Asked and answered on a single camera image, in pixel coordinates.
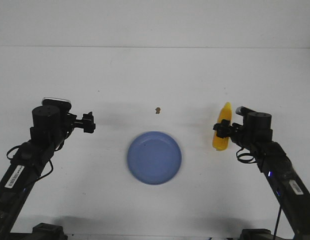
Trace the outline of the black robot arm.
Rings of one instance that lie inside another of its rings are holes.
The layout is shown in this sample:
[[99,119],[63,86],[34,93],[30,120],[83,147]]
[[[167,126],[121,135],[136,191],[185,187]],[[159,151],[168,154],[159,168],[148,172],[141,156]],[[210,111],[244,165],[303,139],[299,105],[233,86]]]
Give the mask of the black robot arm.
[[69,107],[42,105],[32,110],[30,140],[15,147],[10,166],[0,181],[0,238],[7,235],[21,212],[34,184],[45,178],[43,170],[51,164],[75,128],[92,134],[96,129],[92,112],[82,119]]
[[237,160],[256,164],[264,174],[293,230],[293,238],[310,240],[310,192],[280,144],[272,140],[272,116],[245,107],[240,107],[237,114],[243,117],[243,124],[231,123],[232,115],[220,112],[213,126],[213,147],[223,150],[222,139],[238,145]]

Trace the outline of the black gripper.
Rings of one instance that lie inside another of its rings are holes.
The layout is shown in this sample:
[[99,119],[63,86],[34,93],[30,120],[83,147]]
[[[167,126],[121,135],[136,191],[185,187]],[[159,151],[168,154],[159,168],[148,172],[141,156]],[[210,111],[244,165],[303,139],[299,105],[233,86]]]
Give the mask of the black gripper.
[[61,112],[54,105],[41,105],[31,112],[31,142],[35,145],[61,145],[75,128],[83,128],[84,133],[93,134],[96,129],[93,112],[84,113],[82,120],[68,112]]
[[234,122],[231,136],[231,121],[222,119],[221,122],[213,126],[216,136],[222,139],[231,136],[231,141],[239,147],[247,149],[251,153],[261,153],[262,145],[272,142],[272,115],[256,111],[236,111],[236,114],[243,117],[243,124]]

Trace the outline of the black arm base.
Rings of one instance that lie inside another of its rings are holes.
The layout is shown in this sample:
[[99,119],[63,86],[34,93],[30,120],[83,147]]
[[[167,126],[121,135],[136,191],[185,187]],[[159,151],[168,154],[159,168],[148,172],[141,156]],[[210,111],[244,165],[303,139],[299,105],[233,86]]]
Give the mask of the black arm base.
[[269,229],[257,228],[243,229],[239,240],[286,240],[286,238],[275,236]]
[[60,225],[39,223],[31,233],[10,233],[9,240],[67,240],[68,236]]

